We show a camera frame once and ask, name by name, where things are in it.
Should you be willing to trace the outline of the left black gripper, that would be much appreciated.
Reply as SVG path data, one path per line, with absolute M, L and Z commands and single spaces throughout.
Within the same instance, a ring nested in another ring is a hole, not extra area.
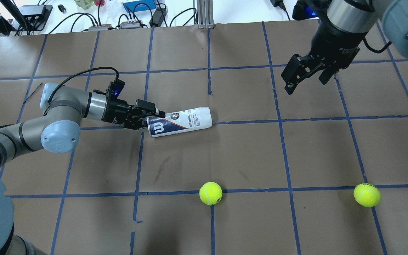
M 146 117 L 165 118 L 166 113 L 156 108 L 154 103 L 136 100 L 129 105 L 118 96 L 125 87 L 123 81 L 113 81 L 104 93 L 106 104 L 101 121 L 120 125 L 124 129 L 139 130 L 147 127 Z

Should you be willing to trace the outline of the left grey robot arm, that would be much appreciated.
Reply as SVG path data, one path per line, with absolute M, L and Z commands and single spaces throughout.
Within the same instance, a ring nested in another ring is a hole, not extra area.
M 7 162 L 30 152 L 45 149 L 53 153 L 73 151 L 81 133 L 81 120 L 90 118 L 125 129 L 147 127 L 146 118 L 165 117 L 154 103 L 136 100 L 134 105 L 118 99 L 124 82 L 110 82 L 106 92 L 92 92 L 47 83 L 40 100 L 41 117 L 0 127 L 0 168 Z M 13 203 L 5 195 L 0 179 L 0 255 L 16 251 L 26 255 L 42 254 L 28 241 L 13 234 Z

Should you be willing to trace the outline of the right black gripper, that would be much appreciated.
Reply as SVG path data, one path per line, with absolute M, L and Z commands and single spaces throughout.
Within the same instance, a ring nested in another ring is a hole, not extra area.
M 311 40 L 308 54 L 294 54 L 282 71 L 287 94 L 292 95 L 299 83 L 318 71 L 322 71 L 319 81 L 326 85 L 339 70 L 348 68 L 359 52 L 360 43 L 359 33 L 347 32 L 329 21 L 322 21 Z

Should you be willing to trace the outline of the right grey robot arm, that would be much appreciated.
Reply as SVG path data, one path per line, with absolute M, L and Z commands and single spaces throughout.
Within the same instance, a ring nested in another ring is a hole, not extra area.
M 317 72 L 327 84 L 341 69 L 348 68 L 359 45 L 380 21 L 383 31 L 398 52 L 408 59 L 408 0 L 299 0 L 321 20 L 305 56 L 293 55 L 282 79 L 292 94 L 297 85 Z

